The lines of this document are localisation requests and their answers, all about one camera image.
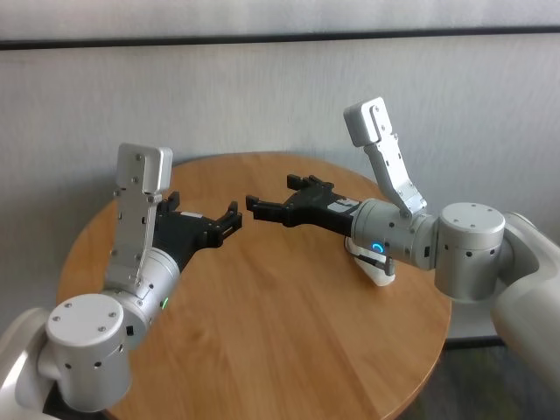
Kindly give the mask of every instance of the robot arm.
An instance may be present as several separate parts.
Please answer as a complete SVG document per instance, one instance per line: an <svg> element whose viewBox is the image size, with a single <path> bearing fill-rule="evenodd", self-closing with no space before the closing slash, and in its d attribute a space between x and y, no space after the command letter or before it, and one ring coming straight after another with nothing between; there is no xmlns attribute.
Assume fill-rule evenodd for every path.
<svg viewBox="0 0 560 420"><path fill-rule="evenodd" d="M379 187L391 202L366 199L358 203L332 194L332 202L355 203L344 212L345 226L351 224L348 232L330 228L328 220L312 218L318 207L327 219L339 215L326 212L325 202L310 199L313 194L308 196L304 188L298 192L297 199L304 203L299 212L310 217L300 216L299 220L348 236L364 251L386 256L381 267L368 262L378 269L385 270L395 259L435 270L436 287L459 302L490 297L501 277L509 287L493 308L498 334L560 393L560 248L526 219L490 206L455 203L439 216L427 214L426 201L404 166L382 98L347 108L344 117L354 146L364 148ZM270 217L262 211L263 203L251 196L248 210L256 219L291 227L296 224L286 223L290 213L286 204L293 199L284 205L266 203L266 207L281 206L282 217Z"/></svg>
<svg viewBox="0 0 560 420"><path fill-rule="evenodd" d="M163 199L171 169L169 149L121 145L115 241L103 290L14 321L0 340L1 418L78 418L121 400L131 381L129 350L166 307L180 272L196 251L218 248L241 228L234 201L218 220L176 211L178 193ZM56 417L40 414L54 383L64 402L47 413Z"/></svg>
<svg viewBox="0 0 560 420"><path fill-rule="evenodd" d="M360 204L358 201L334 193L334 184L312 175L308 178L288 175L287 186L297 192L283 204L260 201L248 195L247 209L253 212L256 220L275 221L287 228L312 224L337 234L350 235L352 220Z"/></svg>

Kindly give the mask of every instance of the wooden tabletop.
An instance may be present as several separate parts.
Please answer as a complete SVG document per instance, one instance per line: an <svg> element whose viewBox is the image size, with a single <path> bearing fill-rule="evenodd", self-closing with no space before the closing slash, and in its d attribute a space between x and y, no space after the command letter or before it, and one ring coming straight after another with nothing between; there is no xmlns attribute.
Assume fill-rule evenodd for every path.
<svg viewBox="0 0 560 420"><path fill-rule="evenodd" d="M252 219L245 195L285 201L286 175L331 181L358 200L380 197L361 175L308 157L252 153L173 169L183 211L221 216L230 200L243 228L222 248L198 252L144 343L131 353L121 420L373 420L394 418L438 359L451 306L433 275L397 264L376 287L319 227ZM58 301L102 288L115 203L81 232Z"/></svg>

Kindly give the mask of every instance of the white wall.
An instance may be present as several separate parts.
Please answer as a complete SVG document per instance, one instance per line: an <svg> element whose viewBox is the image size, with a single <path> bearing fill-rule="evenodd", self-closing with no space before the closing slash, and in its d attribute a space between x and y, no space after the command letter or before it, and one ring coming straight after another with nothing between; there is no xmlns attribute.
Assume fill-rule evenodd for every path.
<svg viewBox="0 0 560 420"><path fill-rule="evenodd" d="M0 0L0 40L560 25L557 0Z"/></svg>
<svg viewBox="0 0 560 420"><path fill-rule="evenodd" d="M560 241L558 68L552 34L0 52L0 331L54 304L120 142L178 162L293 151L371 175L342 110L377 95L434 213L484 202Z"/></svg>

